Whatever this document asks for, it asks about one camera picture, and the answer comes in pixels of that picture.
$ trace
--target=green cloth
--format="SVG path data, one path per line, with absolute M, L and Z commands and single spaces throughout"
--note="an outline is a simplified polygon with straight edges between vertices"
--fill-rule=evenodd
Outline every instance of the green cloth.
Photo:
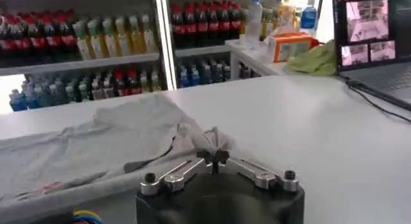
M 293 71 L 308 73 L 312 76 L 334 75 L 337 71 L 334 40 L 289 58 L 287 66 Z

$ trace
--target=screw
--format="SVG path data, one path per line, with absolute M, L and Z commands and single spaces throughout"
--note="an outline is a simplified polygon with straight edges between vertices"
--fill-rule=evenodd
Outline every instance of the screw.
M 155 174 L 154 173 L 147 173 L 144 176 L 144 179 L 146 180 L 147 183 L 154 183 L 155 182 Z
M 284 177 L 287 180 L 294 180 L 295 179 L 295 172 L 291 171 L 291 170 L 285 171 Z

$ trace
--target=laptop screen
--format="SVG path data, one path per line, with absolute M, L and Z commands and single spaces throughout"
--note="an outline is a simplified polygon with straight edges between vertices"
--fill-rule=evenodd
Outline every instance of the laptop screen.
M 338 71 L 411 61 L 411 0 L 333 0 Z

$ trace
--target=white table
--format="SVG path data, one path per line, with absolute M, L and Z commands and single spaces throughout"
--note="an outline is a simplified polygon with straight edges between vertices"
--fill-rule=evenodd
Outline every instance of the white table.
M 306 191 L 306 224 L 411 220 L 411 125 L 369 106 L 340 81 L 271 76 L 164 94 L 203 129 L 218 126 L 261 161 L 296 170 Z M 98 107 L 138 97 L 0 116 L 0 138 L 61 130 L 90 120 Z
M 237 80 L 239 78 L 240 68 L 238 62 L 243 62 L 260 76 L 292 76 L 301 74 L 289 70 L 286 62 L 273 63 L 270 61 L 266 57 L 267 47 L 264 43 L 260 42 L 260 46 L 257 49 L 249 50 L 244 42 L 243 38 L 241 40 L 225 41 L 225 45 L 230 51 L 231 79 Z

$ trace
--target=video feed on screen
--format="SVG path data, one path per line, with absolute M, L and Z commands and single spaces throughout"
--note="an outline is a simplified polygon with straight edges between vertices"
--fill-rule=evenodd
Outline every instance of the video feed on screen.
M 356 65 L 368 62 L 368 45 L 344 46 L 341 48 L 342 65 Z
M 381 61 L 387 59 L 395 59 L 396 48 L 394 41 L 385 41 L 370 44 L 371 61 Z
M 388 1 L 348 2 L 347 30 L 350 42 L 388 38 Z

